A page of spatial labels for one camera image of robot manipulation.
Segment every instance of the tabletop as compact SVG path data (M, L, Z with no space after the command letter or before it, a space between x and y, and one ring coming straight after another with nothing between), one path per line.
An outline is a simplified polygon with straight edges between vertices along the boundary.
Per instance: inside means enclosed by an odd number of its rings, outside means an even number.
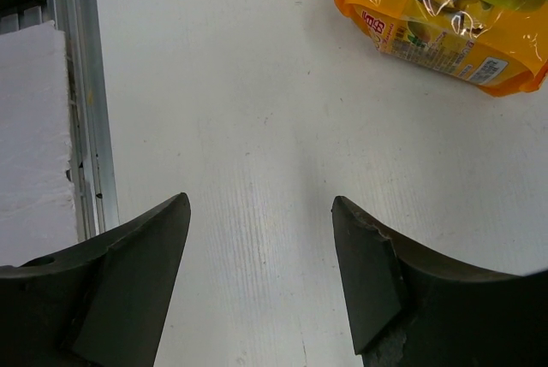
M353 199L451 257L548 266L548 91L377 53L332 0L98 0L123 222L192 221L157 366L359 366L332 235Z

